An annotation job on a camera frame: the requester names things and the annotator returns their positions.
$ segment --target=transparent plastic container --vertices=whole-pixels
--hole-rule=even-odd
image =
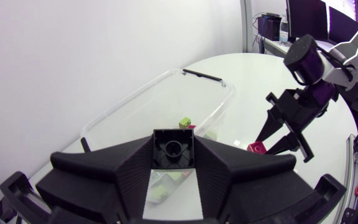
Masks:
[[[150,136],[154,129],[179,128],[187,117],[196,135],[217,140],[233,94],[234,87],[222,80],[169,70],[88,123],[81,137],[93,151]],[[190,174],[152,170],[146,200],[163,202]]]

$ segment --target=computer monitor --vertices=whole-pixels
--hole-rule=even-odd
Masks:
[[[287,0],[290,37],[310,34],[316,40],[328,40],[327,9],[320,0]]]
[[[350,41],[358,31],[358,23],[340,11],[329,7],[328,39],[334,44]]]

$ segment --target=white table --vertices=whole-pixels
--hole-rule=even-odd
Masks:
[[[228,54],[207,58],[186,67],[192,71],[222,78],[236,88],[236,94],[226,114],[221,118],[222,125],[217,130],[219,142],[245,149],[248,144],[255,141],[267,118],[266,111],[272,107],[265,97],[270,92],[280,96],[286,88],[301,88],[282,60],[279,57],[262,54]],[[292,153],[297,158],[295,169],[298,174],[312,188],[324,174],[331,174],[343,182],[346,139],[356,132],[355,122],[344,100],[339,98],[336,103],[330,102],[325,115],[313,121],[303,131],[313,150],[314,158],[305,164],[300,151]],[[286,127],[277,131],[264,142],[266,148],[271,147],[286,134]],[[75,141],[64,152],[83,152],[80,140]],[[48,163],[30,178],[34,188],[51,169],[52,165]],[[146,207],[144,218],[202,218],[195,172],[166,201],[158,206]],[[324,220],[324,223],[332,223],[334,215],[335,211]]]

